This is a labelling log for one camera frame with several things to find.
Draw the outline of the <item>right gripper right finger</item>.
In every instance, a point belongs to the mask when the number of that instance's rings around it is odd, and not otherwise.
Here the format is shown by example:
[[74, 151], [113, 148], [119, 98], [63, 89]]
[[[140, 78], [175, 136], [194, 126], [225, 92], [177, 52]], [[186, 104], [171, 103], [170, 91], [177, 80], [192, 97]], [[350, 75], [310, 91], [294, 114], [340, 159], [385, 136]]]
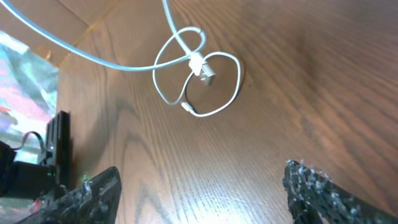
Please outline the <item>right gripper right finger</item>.
[[294, 223], [397, 223], [397, 217], [355, 197], [303, 162], [287, 161], [282, 178]]

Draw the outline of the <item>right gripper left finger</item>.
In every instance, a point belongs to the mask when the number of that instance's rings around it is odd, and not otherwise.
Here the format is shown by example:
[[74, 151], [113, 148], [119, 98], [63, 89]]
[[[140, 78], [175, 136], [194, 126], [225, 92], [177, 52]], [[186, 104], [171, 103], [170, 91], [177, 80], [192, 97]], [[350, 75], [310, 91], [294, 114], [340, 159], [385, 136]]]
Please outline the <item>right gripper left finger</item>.
[[118, 168], [111, 166], [17, 224], [114, 224], [121, 192]]

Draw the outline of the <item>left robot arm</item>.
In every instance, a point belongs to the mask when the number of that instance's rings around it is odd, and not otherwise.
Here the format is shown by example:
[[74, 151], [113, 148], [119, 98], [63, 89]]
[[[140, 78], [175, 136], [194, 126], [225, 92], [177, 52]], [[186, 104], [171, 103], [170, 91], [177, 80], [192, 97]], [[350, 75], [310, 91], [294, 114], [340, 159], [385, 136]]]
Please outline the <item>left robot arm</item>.
[[1, 197], [35, 200], [55, 187], [53, 169], [15, 161], [16, 151], [1, 142]]

